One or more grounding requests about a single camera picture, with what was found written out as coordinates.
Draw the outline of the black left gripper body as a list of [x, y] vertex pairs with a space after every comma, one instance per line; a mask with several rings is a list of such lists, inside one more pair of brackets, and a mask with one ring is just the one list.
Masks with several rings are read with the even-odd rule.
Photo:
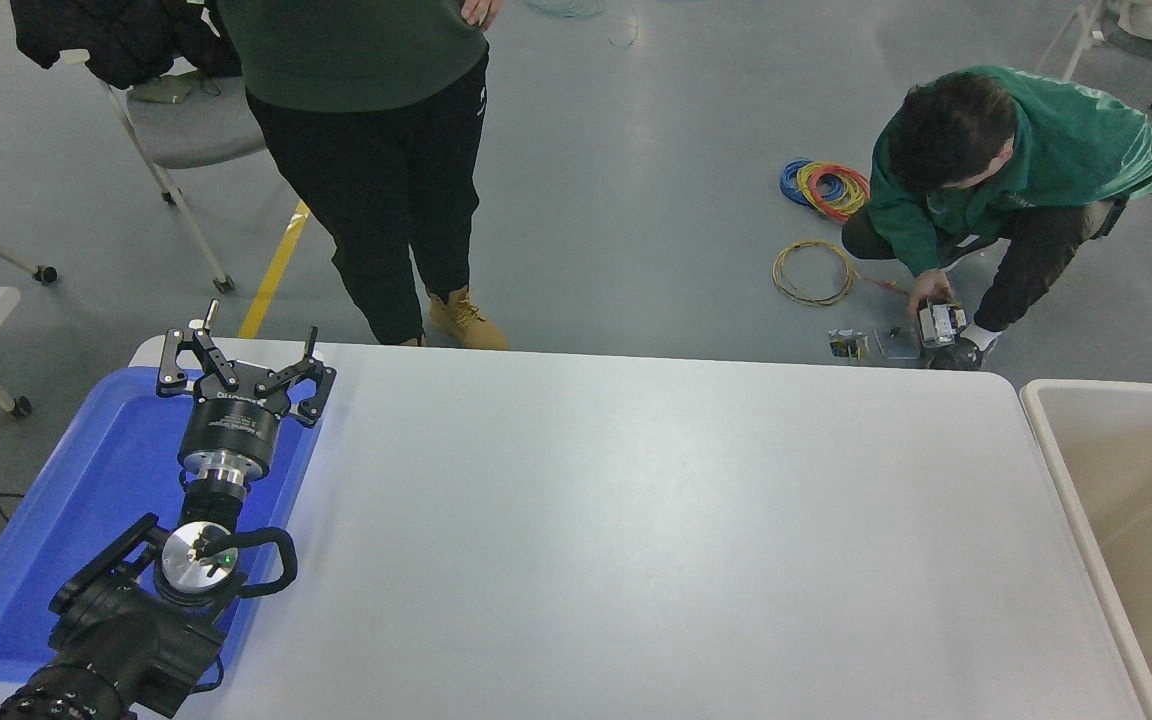
[[179, 447], [179, 464], [189, 473], [200, 473], [209, 458], [237, 456], [234, 467], [244, 473], [268, 473], [271, 460], [289, 400], [285, 391], [270, 397], [256, 395], [257, 386], [270, 382], [273, 370], [236, 366], [238, 387], [229, 389], [217, 373], [194, 382], [195, 406]]

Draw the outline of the person's right hand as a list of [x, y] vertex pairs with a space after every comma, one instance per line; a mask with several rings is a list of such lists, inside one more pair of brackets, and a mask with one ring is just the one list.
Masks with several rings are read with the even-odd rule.
[[935, 302], [954, 300], [954, 288], [943, 268], [927, 270], [914, 279], [909, 291], [908, 314], [911, 320], [918, 319], [919, 306], [927, 301]]

